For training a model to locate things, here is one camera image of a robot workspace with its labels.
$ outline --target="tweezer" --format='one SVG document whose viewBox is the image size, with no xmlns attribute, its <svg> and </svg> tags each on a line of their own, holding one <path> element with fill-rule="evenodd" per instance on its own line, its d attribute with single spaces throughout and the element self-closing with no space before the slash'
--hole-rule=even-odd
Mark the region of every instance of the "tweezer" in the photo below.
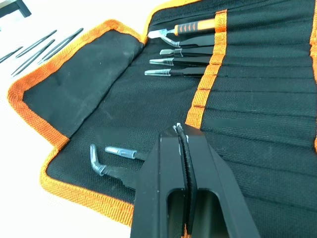
<svg viewBox="0 0 317 238">
<path fill-rule="evenodd" d="M 19 47 L 18 49 L 16 49 L 15 51 L 7 54 L 6 56 L 3 56 L 1 59 L 0 59 L 0 63 L 2 63 L 3 61 L 5 61 L 7 58 L 11 57 L 12 55 L 14 55 L 16 52 L 18 52 L 20 49 L 22 49 L 23 46 Z"/>
<path fill-rule="evenodd" d="M 183 46 L 213 46 L 214 45 L 214 34 L 204 35 L 204 36 L 197 36 L 190 38 L 185 41 L 173 41 L 166 36 L 161 36 L 161 39 L 168 43 L 170 46 L 174 46 L 177 48 Z"/>
<path fill-rule="evenodd" d="M 16 58 L 19 58 L 23 55 L 25 55 L 26 53 L 28 53 L 30 50 L 32 50 L 34 47 L 36 47 L 37 45 L 39 45 L 40 43 L 42 43 L 44 40 L 46 40 L 48 37 L 50 37 L 52 34 L 54 34 L 57 30 L 52 31 L 51 33 L 49 33 L 47 36 L 43 37 L 42 39 L 38 40 L 37 42 L 33 43 L 32 45 L 30 45 L 28 48 L 26 48 L 24 51 L 22 51 L 20 54 L 18 54 L 16 56 Z"/>
<path fill-rule="evenodd" d="M 18 71 L 14 76 L 18 75 L 19 73 L 21 73 L 23 70 L 26 69 L 26 67 L 28 67 L 34 60 L 36 60 L 36 58 L 38 56 L 40 56 L 41 53 L 43 53 L 55 40 L 51 40 L 46 46 L 44 46 L 42 49 L 40 49 L 38 52 L 36 52 L 33 56 L 31 56 L 27 61 L 25 61 L 19 68 L 17 68 L 13 73 L 12 75 L 17 72 L 22 66 L 25 66 L 20 70 Z"/>
<path fill-rule="evenodd" d="M 111 153 L 114 155 L 118 155 L 121 157 L 125 157 L 128 159 L 138 159 L 138 160 L 146 160 L 148 154 L 146 153 L 142 153 L 142 152 L 138 152 L 136 150 L 129 150 L 129 149 L 125 149 L 125 148 L 118 148 L 118 147 L 113 147 L 113 146 L 107 146 L 105 148 L 105 151 L 107 153 Z"/>
<path fill-rule="evenodd" d="M 183 57 L 183 58 L 165 58 L 165 59 L 151 59 L 152 64 L 162 65 L 188 65 L 188 66 L 207 66 L 210 62 L 211 56 L 204 57 Z"/>
<path fill-rule="evenodd" d="M 161 56 L 212 56 L 213 46 L 196 47 L 196 48 L 180 48 L 180 49 L 164 49 L 160 51 Z"/>
<path fill-rule="evenodd" d="M 188 77 L 200 77 L 205 73 L 206 67 L 190 67 L 184 69 L 155 69 L 147 70 L 144 75 L 152 76 L 188 76 Z"/>
<path fill-rule="evenodd" d="M 61 49 L 63 49 L 69 42 L 71 42 L 79 33 L 81 33 L 84 30 L 84 28 L 80 28 L 78 31 L 76 31 L 71 36 L 67 37 L 65 40 L 60 42 L 57 46 L 55 46 L 53 49 L 51 49 L 50 52 L 48 52 L 39 62 L 38 64 L 41 64 L 50 58 L 52 58 L 55 54 L 57 54 Z"/>
</svg>

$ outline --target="tool roll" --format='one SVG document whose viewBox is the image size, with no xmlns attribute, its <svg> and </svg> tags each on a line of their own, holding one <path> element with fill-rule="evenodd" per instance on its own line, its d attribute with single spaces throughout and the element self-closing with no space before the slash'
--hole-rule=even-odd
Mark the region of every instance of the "tool roll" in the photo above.
<svg viewBox="0 0 317 238">
<path fill-rule="evenodd" d="M 130 226 L 135 191 L 92 169 L 90 145 L 101 164 L 137 172 L 143 161 L 105 147 L 149 153 L 162 130 L 186 123 L 231 168 L 262 237 L 316 237 L 314 9 L 314 0 L 176 0 L 153 11 L 142 35 L 116 20 L 92 29 L 8 92 L 54 146 L 41 185 Z M 173 49 L 148 32 L 211 18 L 203 76 L 144 75 L 166 68 L 149 60 Z"/>
</svg>

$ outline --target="black object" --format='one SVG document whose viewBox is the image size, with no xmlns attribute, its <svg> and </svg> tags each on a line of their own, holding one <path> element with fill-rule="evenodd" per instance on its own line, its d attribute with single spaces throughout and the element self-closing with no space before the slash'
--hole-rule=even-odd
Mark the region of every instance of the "black object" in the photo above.
<svg viewBox="0 0 317 238">
<path fill-rule="evenodd" d="M 164 9 L 154 15 L 149 30 L 228 9 L 226 55 L 200 130 L 234 172 L 261 236 L 317 237 L 317 158 L 312 146 L 316 82 L 309 44 L 315 1 L 257 2 L 254 8 L 245 1 L 223 0 Z M 245 8 L 235 10 L 234 4 Z M 102 162 L 137 171 L 142 161 L 106 155 L 104 147 L 111 144 L 149 153 L 161 131 L 186 120 L 199 79 L 143 75 L 153 55 L 165 48 L 169 47 L 160 39 L 148 40 L 144 47 L 135 37 L 111 30 L 24 92 L 24 103 L 70 138 L 49 163 L 48 176 L 134 203 L 135 191 L 91 169 L 88 148 L 95 143 Z M 308 67 L 295 65 L 303 59 L 310 62 Z M 240 62 L 243 67 L 232 66 Z M 296 77 L 285 77 L 287 72 Z M 78 110 L 83 105 L 86 109 Z M 253 126 L 214 125 L 215 120 L 235 118 L 252 121 Z M 125 128 L 127 135 L 110 143 L 116 133 L 104 133 L 94 141 L 101 127 Z M 110 199 L 105 206 L 127 223 L 126 212 L 113 204 Z"/>
<path fill-rule="evenodd" d="M 206 67 L 189 67 L 184 69 L 155 69 L 147 70 L 144 75 L 149 76 L 190 76 L 201 77 L 205 73 Z"/>
<path fill-rule="evenodd" d="M 179 46 L 213 46 L 214 34 L 197 36 L 185 41 L 179 42 Z"/>
<path fill-rule="evenodd" d="M 140 172 L 130 238 L 259 238 L 238 183 L 204 134 L 161 132 Z"/>
<path fill-rule="evenodd" d="M 0 58 L 0 63 L 2 63 L 3 61 L 5 61 L 7 58 L 11 57 L 12 55 L 14 55 L 16 52 L 18 52 L 20 49 L 22 49 L 23 46 L 19 47 L 18 49 L 16 49 L 15 51 L 7 54 L 6 56 Z"/>
<path fill-rule="evenodd" d="M 51 57 L 53 57 L 55 54 L 57 54 L 61 49 L 63 49 L 69 42 L 71 42 L 79 33 L 81 33 L 84 30 L 84 28 L 80 28 L 78 31 L 76 31 L 71 36 L 67 37 L 65 40 L 60 42 L 57 46 L 55 46 L 53 49 L 51 49 L 50 52 L 48 52 L 41 61 L 38 62 L 38 64 L 41 64 L 47 60 L 49 60 Z"/>
<path fill-rule="evenodd" d="M 100 176 L 107 175 L 122 181 L 123 185 L 135 190 L 135 183 L 138 172 L 122 167 L 101 165 L 97 156 L 97 149 L 94 144 L 90 145 L 90 163 L 93 170 Z"/>
<path fill-rule="evenodd" d="M 166 49 L 161 50 L 161 56 L 175 56 L 175 57 L 184 57 L 184 56 L 212 56 L 213 46 L 209 47 L 197 47 L 197 48 L 180 48 L 180 49 Z"/>
<path fill-rule="evenodd" d="M 17 1 L 11 2 L 10 4 L 0 8 L 0 18 L 5 16 L 5 15 L 8 15 L 10 13 L 13 13 L 14 11 L 17 11 L 17 10 L 20 10 L 21 14 L 24 17 L 28 17 L 31 15 L 30 10 L 25 5 L 23 0 L 17 0 Z"/>
<path fill-rule="evenodd" d="M 40 49 L 38 52 L 36 52 L 34 55 L 32 55 L 30 58 L 28 58 L 19 68 L 17 68 L 11 75 L 13 75 L 15 72 L 17 72 L 22 66 L 25 66 L 18 71 L 14 76 L 21 73 L 23 70 L 25 70 L 38 56 L 40 56 L 41 53 L 43 53 L 55 40 L 51 40 L 46 46 L 44 46 L 42 49 Z"/>
<path fill-rule="evenodd" d="M 184 41 L 173 41 L 164 35 L 161 35 L 160 38 L 163 41 L 165 41 L 167 44 L 169 44 L 170 46 L 174 46 L 177 48 L 184 47 L 184 46 L 194 47 L 194 46 L 213 46 L 214 45 L 214 34 L 197 36 L 197 37 L 193 37 Z"/>
<path fill-rule="evenodd" d="M 211 56 L 151 59 L 150 63 L 170 65 L 170 66 L 174 66 L 174 65 L 207 66 L 210 62 L 210 58 Z"/>
<path fill-rule="evenodd" d="M 37 42 L 33 43 L 32 45 L 30 45 L 28 48 L 26 48 L 24 51 L 22 51 L 21 53 L 19 53 L 16 58 L 19 58 L 23 55 L 25 55 L 26 53 L 28 53 L 30 50 L 32 50 L 33 48 L 35 48 L 36 46 L 38 46 L 40 43 L 42 43 L 44 40 L 46 40 L 48 37 L 50 37 L 51 35 L 53 35 L 57 30 L 52 31 L 51 33 L 49 33 L 47 36 L 39 39 Z"/>
</svg>

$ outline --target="tweezer tip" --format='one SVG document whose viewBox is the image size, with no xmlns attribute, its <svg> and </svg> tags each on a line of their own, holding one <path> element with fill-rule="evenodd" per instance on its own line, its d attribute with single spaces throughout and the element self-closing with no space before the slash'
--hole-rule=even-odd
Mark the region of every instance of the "tweezer tip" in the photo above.
<svg viewBox="0 0 317 238">
<path fill-rule="evenodd" d="M 165 49 L 165 50 L 161 50 L 159 54 L 160 54 L 161 56 L 165 56 L 165 55 L 171 55 L 171 54 L 173 54 L 173 53 L 174 53 L 174 50 Z"/>
<path fill-rule="evenodd" d="M 168 69 L 154 69 L 147 70 L 144 72 L 144 75 L 152 75 L 152 76 L 170 76 L 170 68 Z"/>
<path fill-rule="evenodd" d="M 151 64 L 162 64 L 162 65 L 169 65 L 173 66 L 173 59 L 174 58 L 165 58 L 165 59 L 151 59 L 149 63 Z"/>
</svg>

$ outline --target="silver tweezer tip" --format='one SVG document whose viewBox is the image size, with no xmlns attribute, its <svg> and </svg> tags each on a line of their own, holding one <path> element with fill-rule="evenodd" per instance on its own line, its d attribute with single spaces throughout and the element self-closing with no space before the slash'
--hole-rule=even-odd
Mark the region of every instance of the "silver tweezer tip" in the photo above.
<svg viewBox="0 0 317 238">
<path fill-rule="evenodd" d="M 98 161 L 97 149 L 94 144 L 90 145 L 90 163 L 93 170 L 100 176 L 104 175 L 104 169 L 106 165 L 101 165 Z"/>
<path fill-rule="evenodd" d="M 128 150 L 128 149 L 123 149 L 123 148 L 118 148 L 113 146 L 107 146 L 105 148 L 105 151 L 107 153 L 115 154 L 115 155 L 122 156 L 128 159 L 135 159 L 135 153 L 137 153 L 136 150 Z"/>
<path fill-rule="evenodd" d="M 44 60 L 40 60 L 40 61 L 38 62 L 38 65 L 42 64 L 43 62 L 44 62 Z"/>
<path fill-rule="evenodd" d="M 162 65 L 169 65 L 173 66 L 173 59 L 174 58 L 165 58 L 165 59 L 151 59 L 149 62 L 152 64 L 162 64 Z"/>
<path fill-rule="evenodd" d="M 179 44 L 180 44 L 180 41 L 173 41 L 171 40 L 170 38 L 167 38 L 166 36 L 164 35 L 161 35 L 160 38 L 165 41 L 166 43 L 168 43 L 170 46 L 174 46 L 174 47 L 177 47 L 177 48 L 180 48 Z"/>
<path fill-rule="evenodd" d="M 161 56 L 171 56 L 174 54 L 174 50 L 171 50 L 171 49 L 161 50 L 159 54 Z"/>
<path fill-rule="evenodd" d="M 153 75 L 153 76 L 170 76 L 170 68 L 167 69 L 155 69 L 147 70 L 144 72 L 144 75 Z"/>
</svg>

